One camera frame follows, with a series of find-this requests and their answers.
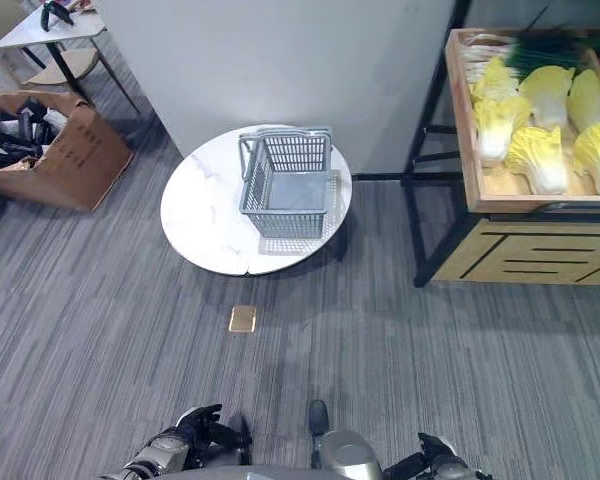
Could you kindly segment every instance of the basket handle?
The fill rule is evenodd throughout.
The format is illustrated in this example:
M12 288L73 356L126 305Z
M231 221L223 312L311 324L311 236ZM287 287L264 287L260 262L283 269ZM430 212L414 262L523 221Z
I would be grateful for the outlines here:
M331 128L329 127L309 127L309 128L261 128L253 133L243 133L238 137L238 150L240 151L240 171L244 180L247 174L247 160L245 152L251 158L253 153L253 144L264 137L287 137L289 135L301 135L311 137L314 135L326 135L331 144Z

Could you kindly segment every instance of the white wall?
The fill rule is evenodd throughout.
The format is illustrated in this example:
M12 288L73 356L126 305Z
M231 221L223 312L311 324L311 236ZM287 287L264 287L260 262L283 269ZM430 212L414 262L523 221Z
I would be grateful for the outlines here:
M96 0L183 155L255 123L330 125L354 172L399 172L451 0Z

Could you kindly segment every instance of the white marble tabletop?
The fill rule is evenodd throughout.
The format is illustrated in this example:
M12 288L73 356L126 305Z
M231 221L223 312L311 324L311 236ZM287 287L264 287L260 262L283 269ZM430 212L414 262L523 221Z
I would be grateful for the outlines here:
M266 239L239 211L242 195L238 136L256 125L220 135L186 157L171 175L160 216L173 248L190 262L217 273L258 275L294 265L320 249L342 224L351 204L351 172L337 148L331 153L332 205L322 238Z
M95 10L71 13L75 25L63 22L55 15L49 16L49 31L40 26L42 6L33 11L0 40L0 48L26 47L38 43L62 42L75 38L95 37L105 28L104 21Z

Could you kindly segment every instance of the wooden cabinet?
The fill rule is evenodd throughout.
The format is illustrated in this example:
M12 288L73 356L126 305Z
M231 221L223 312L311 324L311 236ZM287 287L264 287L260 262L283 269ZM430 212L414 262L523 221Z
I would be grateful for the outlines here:
M600 285L600 224L482 220L434 279Z

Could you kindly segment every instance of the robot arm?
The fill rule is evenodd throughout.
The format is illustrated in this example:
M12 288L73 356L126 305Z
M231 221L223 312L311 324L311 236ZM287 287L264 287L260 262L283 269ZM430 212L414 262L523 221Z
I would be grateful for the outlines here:
M124 469L99 477L105 480L145 480L183 470L202 468L215 452L237 450L248 458L248 433L220 425L222 405L190 410L174 427L159 433L136 454Z

